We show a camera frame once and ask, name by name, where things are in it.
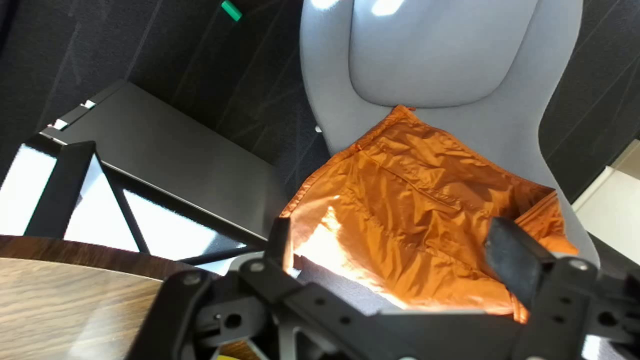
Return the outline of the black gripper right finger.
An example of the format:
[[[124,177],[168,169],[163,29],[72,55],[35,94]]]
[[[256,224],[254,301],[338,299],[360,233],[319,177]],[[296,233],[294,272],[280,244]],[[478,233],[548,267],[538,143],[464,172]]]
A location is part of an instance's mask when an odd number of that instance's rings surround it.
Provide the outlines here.
[[[556,255],[510,217],[489,221],[484,254],[496,277],[529,310]]]

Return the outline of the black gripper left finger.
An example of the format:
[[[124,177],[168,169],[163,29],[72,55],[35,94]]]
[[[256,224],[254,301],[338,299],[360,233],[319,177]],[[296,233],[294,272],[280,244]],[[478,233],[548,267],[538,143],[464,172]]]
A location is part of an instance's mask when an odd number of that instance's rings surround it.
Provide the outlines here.
[[[290,220],[275,217],[267,236],[263,258],[274,265],[283,265],[290,260],[288,254]]]

